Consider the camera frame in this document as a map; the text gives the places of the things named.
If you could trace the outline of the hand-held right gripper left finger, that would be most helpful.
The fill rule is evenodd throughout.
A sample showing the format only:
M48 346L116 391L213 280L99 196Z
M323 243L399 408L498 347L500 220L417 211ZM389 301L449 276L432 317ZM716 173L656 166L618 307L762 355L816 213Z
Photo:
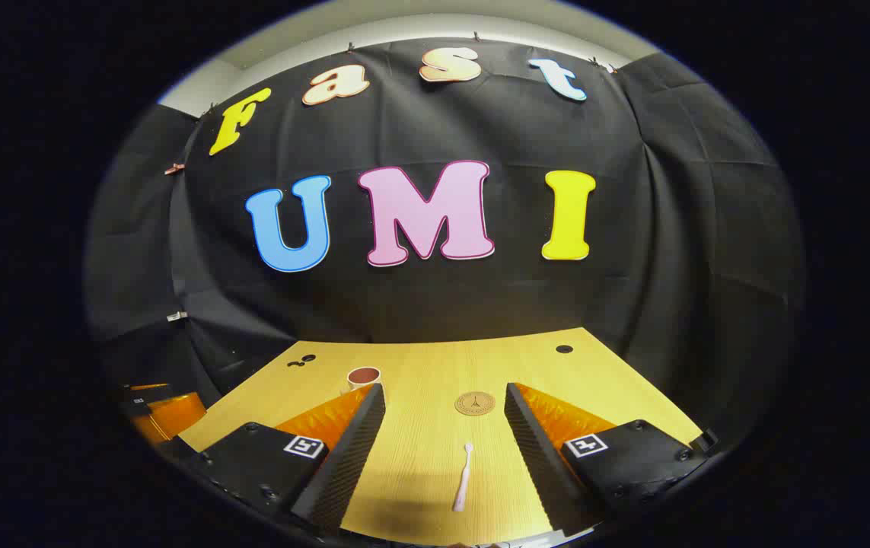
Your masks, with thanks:
M247 421L204 450L176 440L176 461L247 512L337 533L386 412L372 384L278 427Z

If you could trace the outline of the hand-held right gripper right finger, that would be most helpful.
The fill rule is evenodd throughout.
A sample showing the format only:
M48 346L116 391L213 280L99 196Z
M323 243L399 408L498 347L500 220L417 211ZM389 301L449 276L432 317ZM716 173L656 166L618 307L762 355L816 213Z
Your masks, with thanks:
M651 421L616 425L522 383L505 388L505 418L554 530L607 533L664 505L707 462Z

